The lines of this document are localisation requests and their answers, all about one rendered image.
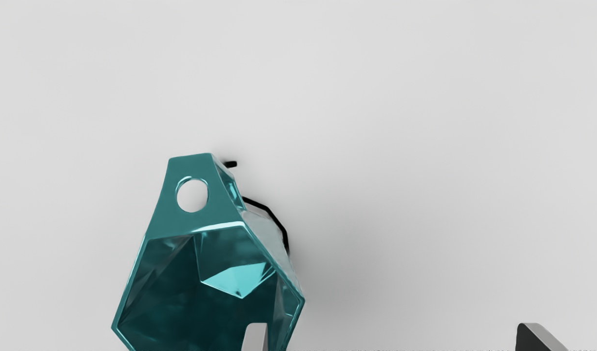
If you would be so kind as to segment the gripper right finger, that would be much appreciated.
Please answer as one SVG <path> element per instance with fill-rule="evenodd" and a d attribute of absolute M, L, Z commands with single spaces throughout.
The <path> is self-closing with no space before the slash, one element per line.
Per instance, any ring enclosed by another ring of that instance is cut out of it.
<path fill-rule="evenodd" d="M 543 325 L 521 323 L 517 327 L 515 351 L 569 351 Z"/>

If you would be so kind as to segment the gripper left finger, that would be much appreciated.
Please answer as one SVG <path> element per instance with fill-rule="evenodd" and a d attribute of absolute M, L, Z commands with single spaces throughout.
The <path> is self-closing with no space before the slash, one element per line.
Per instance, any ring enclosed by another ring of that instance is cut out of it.
<path fill-rule="evenodd" d="M 269 351 L 269 329 L 267 324 L 253 323 L 247 326 L 242 351 Z"/>

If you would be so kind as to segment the teal faceted mug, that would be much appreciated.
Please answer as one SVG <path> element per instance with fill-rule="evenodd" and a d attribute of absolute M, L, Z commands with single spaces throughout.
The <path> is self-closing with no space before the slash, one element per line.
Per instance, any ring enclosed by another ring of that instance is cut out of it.
<path fill-rule="evenodd" d="M 172 157 L 112 324 L 129 351 L 287 351 L 305 305 L 288 234 L 211 153 Z"/>

